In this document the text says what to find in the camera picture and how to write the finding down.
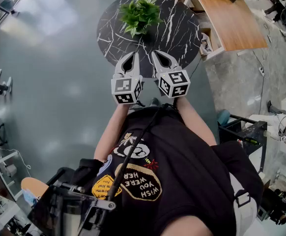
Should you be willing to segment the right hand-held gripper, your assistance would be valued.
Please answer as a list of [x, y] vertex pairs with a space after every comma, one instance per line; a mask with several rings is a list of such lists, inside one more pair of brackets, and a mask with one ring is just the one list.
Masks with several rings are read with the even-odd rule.
[[191, 83], [187, 71], [178, 67], [178, 61], [163, 51], [152, 51], [151, 57], [159, 90], [168, 98], [185, 96]]

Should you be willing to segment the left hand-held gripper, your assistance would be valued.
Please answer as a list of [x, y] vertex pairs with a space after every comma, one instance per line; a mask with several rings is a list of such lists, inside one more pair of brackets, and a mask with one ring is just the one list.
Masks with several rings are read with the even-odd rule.
[[[125, 75], [132, 70], [132, 75]], [[138, 52], [123, 56], [115, 66], [111, 79], [112, 96], [119, 105], [136, 104], [143, 89], [140, 75], [140, 57]]]

